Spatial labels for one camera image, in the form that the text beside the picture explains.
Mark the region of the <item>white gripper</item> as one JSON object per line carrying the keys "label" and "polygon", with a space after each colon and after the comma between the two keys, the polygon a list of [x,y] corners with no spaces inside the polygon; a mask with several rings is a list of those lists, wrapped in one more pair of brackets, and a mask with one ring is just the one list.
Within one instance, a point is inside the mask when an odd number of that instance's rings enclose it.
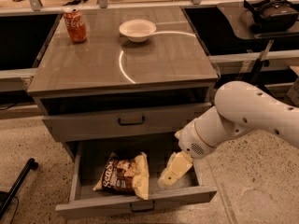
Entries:
{"label": "white gripper", "polygon": [[175,137],[182,151],[170,156],[158,179],[161,188],[169,188],[181,179],[192,168],[193,159],[203,159],[216,150],[202,140],[196,131],[194,120],[177,131]]}

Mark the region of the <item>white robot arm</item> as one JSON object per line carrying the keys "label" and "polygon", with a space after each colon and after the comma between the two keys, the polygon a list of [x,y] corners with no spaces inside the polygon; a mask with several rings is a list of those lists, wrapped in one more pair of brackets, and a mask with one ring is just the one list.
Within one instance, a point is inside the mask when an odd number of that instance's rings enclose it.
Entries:
{"label": "white robot arm", "polygon": [[216,148],[253,129],[260,129],[299,147],[299,108],[286,105],[243,81],[231,81],[215,93],[214,105],[175,133],[179,153],[173,153],[158,184],[174,185]]}

